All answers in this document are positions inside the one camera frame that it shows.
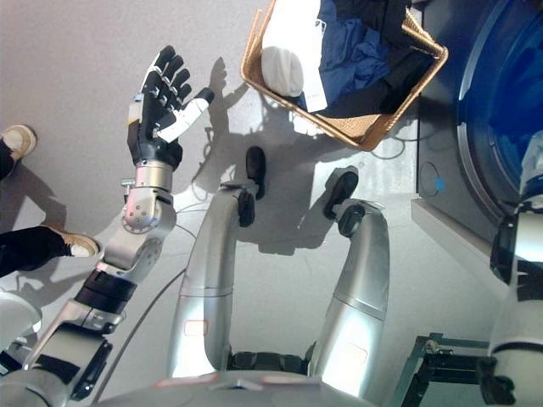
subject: washing machine drum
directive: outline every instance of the washing machine drum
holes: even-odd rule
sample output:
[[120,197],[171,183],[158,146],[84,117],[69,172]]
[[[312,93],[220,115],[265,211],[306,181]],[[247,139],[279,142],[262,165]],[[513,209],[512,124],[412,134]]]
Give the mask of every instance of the washing machine drum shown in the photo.
[[543,13],[537,3],[496,6],[471,52],[459,95],[464,173],[496,222],[514,210],[523,155],[531,136],[543,130]]

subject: shoe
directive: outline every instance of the shoe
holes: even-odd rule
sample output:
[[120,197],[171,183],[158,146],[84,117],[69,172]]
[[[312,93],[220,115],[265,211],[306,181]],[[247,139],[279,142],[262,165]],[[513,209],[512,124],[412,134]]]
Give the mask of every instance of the shoe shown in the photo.
[[100,243],[91,239],[88,236],[80,235],[77,233],[69,233],[67,231],[61,231],[50,225],[42,225],[50,229],[54,233],[60,235],[64,241],[66,248],[66,254],[72,257],[92,257],[100,253]]
[[32,152],[37,137],[28,125],[12,125],[2,132],[2,141],[11,150],[11,158],[17,161]]

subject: wicker basket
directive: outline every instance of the wicker basket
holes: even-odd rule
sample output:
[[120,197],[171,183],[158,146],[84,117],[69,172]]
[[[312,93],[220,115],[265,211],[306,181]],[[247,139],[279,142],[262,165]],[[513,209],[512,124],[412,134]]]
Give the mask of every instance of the wicker basket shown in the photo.
[[268,89],[262,77],[260,60],[262,37],[272,16],[274,5],[275,0],[271,0],[260,28],[258,27],[258,23],[262,15],[262,10],[258,10],[256,13],[253,26],[249,33],[249,40],[245,47],[244,60],[241,65],[242,78],[257,91],[277,100],[285,108],[293,110],[296,114],[318,125],[329,136],[360,150],[371,151],[379,144],[409,105],[413,103],[421,90],[441,69],[449,55],[447,48],[435,42],[418,24],[409,10],[407,10],[406,19],[402,26],[403,31],[415,40],[417,44],[416,48],[419,51],[434,56],[435,61],[421,80],[412,88],[411,93],[409,93],[409,96],[407,96],[396,112],[394,114],[370,114],[349,119],[332,119],[321,116],[320,114],[307,113],[297,105]]

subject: blue clothing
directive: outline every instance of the blue clothing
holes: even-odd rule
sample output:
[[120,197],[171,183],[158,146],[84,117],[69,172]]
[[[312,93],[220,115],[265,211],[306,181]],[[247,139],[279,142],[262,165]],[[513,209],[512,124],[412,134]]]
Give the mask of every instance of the blue clothing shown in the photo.
[[319,71],[328,105],[340,96],[370,86],[389,73],[380,33],[360,19],[337,20],[333,0],[321,0],[318,18],[327,26]]

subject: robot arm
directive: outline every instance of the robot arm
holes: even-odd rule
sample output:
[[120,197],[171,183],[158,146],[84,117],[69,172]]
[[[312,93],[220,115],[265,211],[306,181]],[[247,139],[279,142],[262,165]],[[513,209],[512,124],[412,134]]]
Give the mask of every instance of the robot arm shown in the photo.
[[111,344],[104,338],[122,321],[133,292],[160,256],[176,223],[170,195],[181,163],[179,137],[213,98],[202,90],[187,105],[189,74],[173,47],[164,48],[146,74],[129,111],[128,147],[136,178],[118,231],[87,278],[24,363],[0,382],[3,405],[62,406],[90,394]]
[[543,376],[543,132],[523,160],[521,199],[501,224],[491,266],[509,292],[479,375],[487,404],[542,405]]

